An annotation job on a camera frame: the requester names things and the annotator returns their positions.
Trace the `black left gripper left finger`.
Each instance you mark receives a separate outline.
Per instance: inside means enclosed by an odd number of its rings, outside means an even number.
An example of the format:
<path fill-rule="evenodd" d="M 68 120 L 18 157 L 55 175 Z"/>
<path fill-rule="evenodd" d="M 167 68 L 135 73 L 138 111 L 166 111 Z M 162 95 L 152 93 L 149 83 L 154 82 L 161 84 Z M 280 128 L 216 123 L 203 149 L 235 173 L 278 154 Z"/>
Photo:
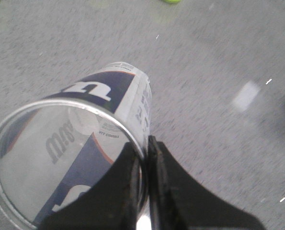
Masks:
<path fill-rule="evenodd" d="M 45 218 L 41 230 L 134 230 L 139 160 L 127 142 L 103 178 L 82 197 Z"/>

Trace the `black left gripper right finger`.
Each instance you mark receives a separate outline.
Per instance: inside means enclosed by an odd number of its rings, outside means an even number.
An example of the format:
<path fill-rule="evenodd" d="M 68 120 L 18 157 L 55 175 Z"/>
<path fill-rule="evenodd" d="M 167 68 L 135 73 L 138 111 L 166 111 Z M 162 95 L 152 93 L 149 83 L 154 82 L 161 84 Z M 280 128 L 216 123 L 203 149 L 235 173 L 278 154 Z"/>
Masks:
<path fill-rule="evenodd" d="M 154 230 L 263 230 L 249 214 L 214 195 L 175 160 L 163 142 L 148 138 L 151 226 Z"/>

